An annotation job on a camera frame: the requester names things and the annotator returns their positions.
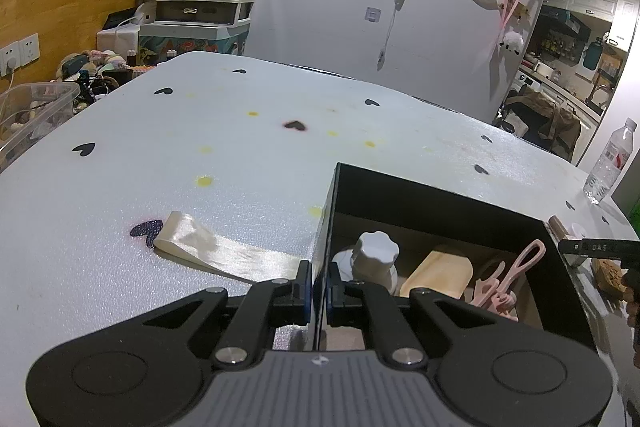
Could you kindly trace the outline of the white plush wall ornament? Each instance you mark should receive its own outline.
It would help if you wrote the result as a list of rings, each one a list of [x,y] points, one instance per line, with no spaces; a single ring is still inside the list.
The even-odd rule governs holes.
[[[524,51],[524,39],[521,34],[511,30],[502,36],[499,46],[503,51],[520,56]]]

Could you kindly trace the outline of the brown jacket on chair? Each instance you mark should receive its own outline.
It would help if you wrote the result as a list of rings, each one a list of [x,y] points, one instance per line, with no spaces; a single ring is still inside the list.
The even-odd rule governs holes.
[[[580,135],[580,121],[566,106],[529,86],[511,90],[504,100],[508,115],[514,114],[527,127],[524,140],[572,161]]]

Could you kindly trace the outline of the teal floral storage box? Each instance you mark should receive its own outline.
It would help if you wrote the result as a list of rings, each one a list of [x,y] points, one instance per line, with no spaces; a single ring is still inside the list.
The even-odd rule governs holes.
[[[164,58],[169,50],[178,55],[191,51],[222,54],[244,53],[250,23],[234,26],[150,23],[140,27],[140,57]]]

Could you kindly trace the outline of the black cardboard box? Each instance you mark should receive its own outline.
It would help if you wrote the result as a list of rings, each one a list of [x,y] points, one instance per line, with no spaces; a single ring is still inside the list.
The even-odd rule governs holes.
[[[333,256],[364,232],[385,232],[399,247],[395,267],[408,277],[434,249],[449,247],[476,273],[491,260],[512,263],[539,239],[546,252],[526,273],[547,332],[594,348],[587,313],[544,221],[460,194],[339,162],[314,244],[314,312],[322,317]]]

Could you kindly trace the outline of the clear plastic storage bin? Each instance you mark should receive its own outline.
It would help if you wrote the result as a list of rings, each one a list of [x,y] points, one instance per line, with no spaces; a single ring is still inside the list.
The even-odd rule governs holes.
[[[74,116],[73,82],[20,84],[1,95],[1,170]]]

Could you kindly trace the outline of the cream satin ribbon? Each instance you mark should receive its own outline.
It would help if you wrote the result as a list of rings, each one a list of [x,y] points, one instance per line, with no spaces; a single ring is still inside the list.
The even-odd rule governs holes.
[[[173,211],[153,245],[174,259],[250,283],[293,280],[299,259],[228,239],[198,223],[184,212]]]

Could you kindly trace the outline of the light wooden block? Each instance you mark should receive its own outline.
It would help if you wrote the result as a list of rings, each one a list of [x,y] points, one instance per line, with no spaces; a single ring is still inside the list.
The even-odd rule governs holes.
[[[431,251],[400,286],[399,296],[408,297],[414,288],[424,287],[459,299],[473,275],[468,257],[446,251]]]

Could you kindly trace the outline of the pink plastic clip tool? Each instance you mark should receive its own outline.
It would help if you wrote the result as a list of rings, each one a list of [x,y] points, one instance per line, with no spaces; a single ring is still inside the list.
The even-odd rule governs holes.
[[[506,273],[503,273],[506,262],[501,261],[490,277],[475,283],[471,305],[517,322],[518,317],[514,315],[514,309],[518,298],[511,287],[533,268],[545,253],[544,243],[535,239],[518,255]]]

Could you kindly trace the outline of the white wall socket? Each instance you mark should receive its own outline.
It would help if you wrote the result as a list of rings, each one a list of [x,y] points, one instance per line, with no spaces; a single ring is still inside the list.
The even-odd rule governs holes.
[[[0,50],[1,76],[7,76],[15,69],[37,61],[39,57],[40,47],[37,34],[12,42]]]

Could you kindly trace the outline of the carved wooden stamp block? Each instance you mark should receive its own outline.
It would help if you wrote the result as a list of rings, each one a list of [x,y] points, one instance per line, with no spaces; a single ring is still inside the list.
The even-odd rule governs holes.
[[[622,282],[623,271],[612,260],[592,259],[591,268],[600,291],[613,299],[622,300],[626,286]]]

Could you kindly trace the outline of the pile of plush toys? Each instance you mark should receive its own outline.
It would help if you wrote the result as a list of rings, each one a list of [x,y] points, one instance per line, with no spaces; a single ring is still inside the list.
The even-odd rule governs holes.
[[[112,50],[87,50],[63,58],[54,81],[77,84],[79,94],[73,106],[78,114],[153,68],[154,65],[138,65],[134,50],[126,52],[125,57]]]

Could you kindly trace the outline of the white knob-lid jar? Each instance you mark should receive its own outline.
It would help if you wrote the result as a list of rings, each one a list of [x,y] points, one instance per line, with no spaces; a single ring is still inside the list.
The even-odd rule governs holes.
[[[385,287],[391,294],[397,288],[395,261],[399,246],[385,232],[364,232],[352,248],[335,254],[343,281],[363,281]]]

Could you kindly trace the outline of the clear plastic water bottle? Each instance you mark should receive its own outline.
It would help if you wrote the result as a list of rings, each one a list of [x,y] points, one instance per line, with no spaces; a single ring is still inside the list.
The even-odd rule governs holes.
[[[620,177],[627,161],[634,151],[634,132],[637,123],[627,118],[620,129],[615,130],[608,139],[598,160],[590,170],[582,191],[589,202],[600,204],[611,192],[614,183]]]

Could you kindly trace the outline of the white block wooden-handle stamp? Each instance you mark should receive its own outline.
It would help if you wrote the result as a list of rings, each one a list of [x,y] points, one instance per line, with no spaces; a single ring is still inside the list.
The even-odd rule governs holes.
[[[587,231],[581,225],[573,223],[567,228],[556,216],[549,218],[548,225],[557,242],[562,239],[585,239],[587,237]],[[566,254],[565,260],[571,268],[578,268],[585,262],[586,257]]]

